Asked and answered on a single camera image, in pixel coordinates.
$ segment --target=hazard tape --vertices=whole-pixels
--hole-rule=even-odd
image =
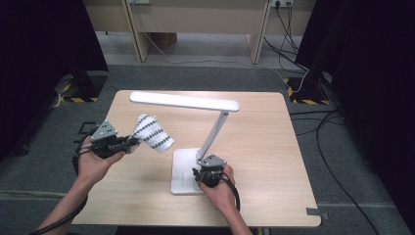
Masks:
[[[61,101],[73,103],[97,102],[98,98],[62,97]]]
[[[284,78],[284,82],[288,86],[289,79]],[[307,105],[328,105],[329,104],[328,100],[298,99],[296,98],[296,92],[293,91],[291,86],[288,86],[287,93],[288,93],[288,97],[290,97],[290,101],[295,104],[307,104]]]

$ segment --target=desk lamp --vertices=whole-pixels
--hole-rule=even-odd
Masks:
[[[199,98],[154,92],[133,91],[130,101],[137,104],[169,106],[186,109],[219,111],[219,117],[213,125],[201,148],[176,149],[173,153],[171,173],[171,192],[174,195],[200,194],[202,191],[195,181],[192,169],[204,167],[222,167],[226,161],[215,155],[207,156],[207,151],[226,121],[229,112],[238,112],[239,103],[233,100]]]

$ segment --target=black cable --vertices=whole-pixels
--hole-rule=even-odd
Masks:
[[[54,222],[54,223],[52,223],[52,224],[50,224],[50,225],[48,225],[46,227],[43,227],[43,228],[41,228],[41,229],[39,229],[37,231],[34,231],[34,232],[30,233],[29,235],[40,235],[40,234],[44,234],[46,232],[49,232],[49,231],[51,231],[51,230],[53,230],[53,229],[55,229],[57,227],[62,226],[65,223],[71,221],[72,219],[74,219],[83,210],[83,208],[85,207],[87,201],[88,201],[88,196],[86,196],[86,198],[82,201],[82,203],[79,205],[79,207],[75,211],[73,211],[72,213],[70,213],[65,218],[63,218],[63,219],[61,219],[61,220],[59,220],[57,222]]]
[[[264,40],[265,40],[265,42],[269,45],[269,47],[271,48],[271,50],[273,51],[273,52],[275,52],[275,53],[277,53],[278,55],[279,55],[279,57],[278,57],[278,59],[279,59],[279,63],[280,63],[280,67],[284,70],[284,71],[289,71],[289,72],[297,72],[297,73],[301,73],[301,74],[304,74],[304,72],[302,72],[302,71],[307,71],[307,68],[305,68],[304,66],[302,66],[302,65],[299,65],[299,64],[297,64],[295,61],[293,61],[292,59],[290,59],[288,56],[286,56],[286,55],[284,55],[283,54],[283,52],[285,52],[285,53],[291,53],[291,54],[294,54],[295,55],[295,53],[294,52],[289,52],[289,51],[285,51],[285,50],[282,50],[282,49],[279,49],[279,48],[277,48],[277,47],[275,47],[275,46],[273,46],[271,43],[269,43],[268,42],[268,40],[265,38],[265,37],[263,37],[264,38]],[[293,65],[295,65],[295,66],[297,66],[298,68],[300,68],[302,71],[294,71],[294,70],[286,70],[282,65],[281,65],[281,60],[280,60],[280,57],[284,57],[284,59],[286,59],[287,61],[289,61],[289,62],[291,62]]]
[[[231,182],[229,176],[226,173],[222,173],[224,175],[226,175],[226,178],[220,178],[221,180],[223,180],[232,190],[233,194],[235,195],[235,204],[236,204],[236,209],[238,210],[238,212],[241,211],[241,200],[239,198],[239,193],[238,190],[236,189],[235,185]]]
[[[341,184],[341,182],[339,181],[339,179],[336,177],[336,175],[334,174],[334,172],[332,171],[332,169],[330,168],[330,166],[328,165],[327,161],[326,161],[326,157],[323,154],[323,151],[321,149],[320,146],[320,140],[319,140],[319,130],[321,128],[321,126],[326,122],[325,120],[336,111],[332,111],[329,114],[327,114],[326,116],[324,116],[323,120],[318,124],[317,129],[316,129],[316,141],[317,141],[317,147],[318,147],[318,152],[320,153],[320,156],[324,162],[324,165],[327,167],[327,169],[329,170],[329,173],[332,175],[333,179],[336,181],[336,183],[340,186],[340,188],[343,190],[343,192],[350,198],[350,200],[354,203],[354,205],[357,207],[357,209],[362,213],[362,215],[366,218],[366,220],[368,221],[368,223],[370,224],[370,226],[372,227],[373,231],[376,234],[379,234],[378,230],[376,229],[375,225],[372,223],[372,221],[370,220],[370,218],[367,216],[367,214],[363,211],[363,209],[360,207],[360,205],[351,197],[351,195],[349,194],[349,192],[343,187],[343,185]]]
[[[85,152],[82,152],[82,153],[78,154],[79,151],[80,151],[80,148],[81,148],[81,146],[83,144],[83,141],[86,139],[86,137],[88,137],[89,135],[91,135],[92,133],[94,133],[97,128],[98,127],[93,128],[90,131],[88,131],[88,133],[85,134],[85,136],[79,141],[79,144],[76,146],[75,156],[73,156],[73,158],[72,158],[72,164],[73,164],[73,168],[74,168],[74,170],[76,172],[76,175],[78,175],[78,165],[77,164],[78,164],[79,157],[81,155],[83,155],[83,154],[86,154],[86,153],[91,152],[91,150],[87,150]],[[38,230],[30,233],[29,235],[40,235],[40,234],[44,234],[44,233],[47,233],[49,231],[52,231],[53,229],[55,229],[57,227],[60,227],[63,224],[71,221],[72,219],[74,219],[83,210],[83,208],[85,207],[87,201],[88,201],[88,196],[85,197],[85,199],[82,201],[82,203],[79,205],[79,207],[77,209],[75,209],[75,211],[73,211],[72,213],[70,213],[66,217],[64,217],[61,220],[58,220],[58,221],[56,221],[56,222],[54,222],[54,223],[52,223],[52,224],[50,224],[50,225],[48,225],[46,227],[40,228],[40,229],[38,229]]]
[[[276,8],[276,11],[277,11],[277,16],[278,16],[278,19],[280,19],[280,22],[281,22],[281,24],[282,24],[282,26],[283,26],[283,28],[284,28],[285,33],[286,33],[286,34],[284,35],[284,41],[285,41],[285,40],[287,40],[287,42],[288,42],[288,43],[290,43],[290,45],[293,47],[294,51],[296,51],[295,49],[299,49],[299,48],[297,47],[296,43],[294,42],[293,37],[291,36],[291,34],[289,33],[289,31],[287,30],[287,28],[286,28],[286,26],[285,26],[285,24],[284,24],[284,21],[283,21],[283,19],[281,18],[280,13],[278,12],[278,8]]]
[[[333,121],[331,121],[331,119],[332,118],[337,118],[338,116],[335,116],[335,117],[330,117],[329,119],[327,119],[326,120],[326,122],[330,122],[330,123],[332,123],[332,124],[337,124],[337,125],[344,125],[344,124],[341,124],[341,123],[337,123],[337,122],[333,122]],[[316,119],[316,120],[323,120],[323,119],[317,119],[317,118],[297,118],[297,119]],[[301,135],[304,135],[304,134],[308,134],[308,133],[311,133],[311,132],[314,132],[314,131],[316,131],[317,130],[317,128],[315,128],[315,129],[312,129],[312,130],[308,130],[308,131],[306,131],[306,132],[304,132],[304,133],[301,133],[301,134],[296,134],[296,136],[301,136]]]

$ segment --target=cable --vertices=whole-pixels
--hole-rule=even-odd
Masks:
[[[264,39],[264,40],[265,40],[265,42],[268,44],[268,46],[269,46],[269,47],[271,47],[271,50],[272,50],[273,52],[275,52],[275,53],[277,53],[277,54],[279,55],[279,64],[280,64],[280,67],[281,67],[284,71],[296,72],[296,73],[301,73],[301,74],[304,74],[304,72],[303,72],[303,71],[308,71],[308,69],[307,69],[306,67],[304,67],[304,66],[302,66],[302,65],[297,64],[295,61],[291,60],[288,56],[286,56],[286,55],[284,55],[284,54],[283,54],[283,52],[285,52],[285,53],[291,53],[291,54],[294,54],[294,55],[296,55],[296,53],[294,53],[294,52],[290,52],[290,51],[285,51],[285,50],[282,50],[281,48],[277,48],[277,47],[273,46],[271,43],[269,43],[269,42],[268,42],[268,40],[266,39],[266,37],[263,37],[263,39]],[[286,59],[287,61],[291,62],[293,65],[295,65],[295,66],[297,66],[298,68],[300,68],[302,71],[295,71],[295,70],[287,70],[287,69],[285,69],[285,68],[281,65],[281,60],[280,60],[280,57],[281,57],[281,56],[282,56],[282,57],[284,57],[284,59]]]
[[[83,141],[86,139],[86,137],[88,137],[93,132],[95,132],[95,130],[97,128],[98,127],[93,128],[90,131],[88,131],[88,133],[84,135],[84,137],[79,141],[79,144],[76,146],[75,156],[73,156],[73,158],[72,158],[72,164],[73,164],[73,168],[74,168],[74,170],[76,172],[76,175],[78,175],[78,165],[77,164],[78,164],[79,157],[81,155],[83,155],[83,154],[86,154],[86,153],[91,152],[91,150],[87,150],[85,152],[82,152],[82,153],[78,154],[79,153],[79,150],[80,150],[80,148],[81,148],[81,146],[83,144]],[[52,223],[52,224],[50,224],[50,225],[48,225],[46,227],[40,228],[40,229],[38,229],[38,230],[30,233],[29,235],[40,235],[40,234],[44,234],[46,232],[49,232],[49,231],[51,231],[51,230],[53,230],[53,229],[55,229],[55,228],[57,228],[59,226],[62,226],[65,223],[71,221],[72,219],[74,219],[83,210],[83,208],[85,207],[87,201],[88,201],[88,196],[85,197],[85,199],[82,201],[82,203],[79,205],[79,207],[77,209],[75,209],[75,211],[73,211],[72,213],[70,213],[66,217],[64,217],[61,220],[58,220],[58,221],[56,221],[56,222],[54,222],[54,223]]]
[[[51,231],[51,230],[53,230],[53,229],[55,229],[59,226],[62,226],[63,224],[67,223],[68,221],[71,221],[83,210],[83,208],[85,207],[87,201],[88,201],[88,196],[86,196],[86,198],[82,201],[82,203],[79,205],[79,207],[75,211],[70,213],[65,218],[63,218],[63,219],[61,219],[61,220],[59,220],[55,223],[52,223],[51,225],[48,225],[44,228],[41,228],[37,231],[34,231],[34,232],[30,233],[29,235],[44,234],[44,233],[49,232],[49,231]]]
[[[235,195],[235,204],[236,204],[236,209],[238,210],[238,212],[241,211],[241,200],[239,198],[239,193],[238,190],[236,189],[235,185],[231,182],[229,176],[226,173],[222,173],[224,175],[226,175],[226,178],[220,178],[221,180],[223,180],[232,190],[233,194]]]
[[[344,125],[344,124],[341,124],[341,123],[337,123],[337,122],[333,122],[333,121],[331,121],[331,119],[332,119],[332,118],[337,118],[337,117],[338,117],[338,116],[330,117],[329,119],[327,119],[327,120],[326,120],[326,122],[330,122],[330,123],[332,123],[332,124],[336,124],[336,125]],[[318,119],[318,118],[297,118],[297,119],[292,119],[292,120],[299,120],[299,119],[315,119],[315,120],[323,120],[323,119]],[[314,132],[314,131],[316,131],[316,130],[317,130],[317,129],[308,130],[308,131],[303,132],[303,133],[301,133],[301,134],[296,134],[296,136],[301,136],[301,135],[304,135],[304,134],[308,134],[308,133]]]
[[[327,169],[329,170],[329,173],[332,175],[333,179],[336,181],[336,183],[340,186],[340,188],[343,190],[343,192],[350,198],[350,200],[354,203],[354,205],[357,207],[357,209],[362,213],[362,215],[366,218],[366,220],[368,221],[368,223],[370,224],[370,226],[372,227],[373,231],[376,234],[379,234],[378,230],[376,229],[375,225],[372,223],[372,221],[370,220],[370,218],[367,216],[367,214],[363,211],[363,209],[360,207],[360,205],[351,197],[351,195],[349,194],[349,192],[343,187],[343,185],[341,184],[341,182],[339,181],[339,179],[336,177],[336,175],[334,174],[334,172],[332,171],[332,169],[330,168],[329,164],[327,163],[326,157],[323,154],[323,151],[321,149],[320,146],[320,140],[319,140],[319,131],[321,126],[326,122],[325,120],[335,111],[330,112],[329,114],[327,114],[326,116],[324,116],[323,120],[318,124],[317,129],[316,129],[316,141],[317,141],[317,147],[318,147],[318,152],[320,153],[320,156],[324,162],[324,165],[327,167]]]
[[[136,19],[136,21],[135,21],[135,22],[138,22],[138,23],[141,25],[142,32],[144,33],[144,35],[147,37],[147,39],[149,39],[149,41],[152,43],[152,45],[153,45],[153,46],[155,46],[155,47],[156,47],[156,49],[157,49],[160,53],[162,53],[162,54],[164,55],[165,59],[166,59],[169,63],[172,63],[172,64],[223,63],[223,64],[237,64],[237,65],[241,65],[241,66],[248,67],[248,68],[252,68],[252,69],[267,69],[267,70],[269,70],[269,71],[272,71],[272,72],[276,73],[276,74],[279,76],[279,78],[281,79],[281,81],[283,81],[283,83],[285,84],[285,86],[288,88],[288,85],[285,83],[284,78],[283,78],[283,76],[281,75],[281,73],[279,73],[278,71],[276,71],[276,70],[274,70],[274,69],[268,68],[268,67],[266,67],[266,66],[246,65],[246,64],[244,64],[244,63],[240,63],[240,62],[237,62],[237,61],[201,60],[201,61],[180,61],[180,62],[177,62],[177,61],[172,61],[172,60],[170,60],[170,59],[168,58],[168,56],[165,54],[165,52],[164,52],[162,49],[160,49],[160,48],[156,45],[156,43],[155,43],[155,42],[154,42],[154,41],[150,38],[150,36],[148,35],[148,32],[145,30],[145,28],[144,28],[143,24],[141,23],[141,21],[140,21],[140,19],[139,19],[139,17],[138,17],[138,16],[139,16],[139,14],[135,12],[135,9],[136,9],[136,8],[132,8],[133,15],[134,15],[134,16],[137,16],[137,17],[135,18],[135,19]]]

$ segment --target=human hand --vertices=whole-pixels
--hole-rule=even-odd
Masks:
[[[82,145],[91,142],[91,136],[88,136],[83,141]],[[109,158],[101,159],[96,156],[89,148],[79,150],[78,160],[78,177],[77,180],[93,186],[98,181],[102,180],[107,174],[111,165],[118,162],[125,155],[124,152],[118,152]]]
[[[222,177],[229,179],[235,185],[235,178],[233,168],[226,164],[223,166]],[[235,195],[231,188],[220,180],[216,187],[209,188],[204,183],[201,183],[201,190],[206,194],[210,203],[220,212],[225,213],[229,210],[235,210]]]

